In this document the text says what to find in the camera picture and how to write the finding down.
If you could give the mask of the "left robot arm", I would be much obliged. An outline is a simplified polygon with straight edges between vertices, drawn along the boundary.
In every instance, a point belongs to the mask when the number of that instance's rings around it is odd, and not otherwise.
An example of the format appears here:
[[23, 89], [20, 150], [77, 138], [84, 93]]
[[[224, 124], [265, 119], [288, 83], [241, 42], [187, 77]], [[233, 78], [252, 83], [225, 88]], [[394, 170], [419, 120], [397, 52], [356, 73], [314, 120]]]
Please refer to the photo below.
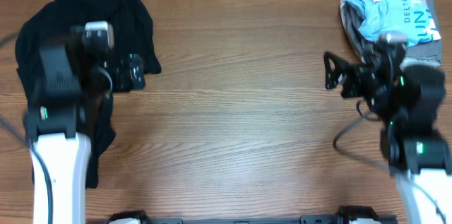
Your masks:
[[34, 223], [85, 223], [85, 186], [93, 137], [120, 73], [145, 87], [139, 55], [111, 66], [114, 31], [106, 21], [73, 26], [34, 50], [38, 73], [23, 118], [32, 159]]

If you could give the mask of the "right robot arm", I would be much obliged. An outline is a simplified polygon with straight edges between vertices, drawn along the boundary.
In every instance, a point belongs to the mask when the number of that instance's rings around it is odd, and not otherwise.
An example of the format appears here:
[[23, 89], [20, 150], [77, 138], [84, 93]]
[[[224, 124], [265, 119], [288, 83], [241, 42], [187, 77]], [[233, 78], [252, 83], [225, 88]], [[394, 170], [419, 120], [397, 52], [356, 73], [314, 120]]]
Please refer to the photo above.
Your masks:
[[446, 96], [445, 75], [434, 67], [404, 69], [404, 42], [377, 42], [363, 63], [351, 64], [332, 52], [323, 55], [326, 89], [343, 87], [343, 98], [362, 98], [383, 122], [380, 149], [395, 180], [408, 223], [451, 222], [451, 151], [434, 128]]

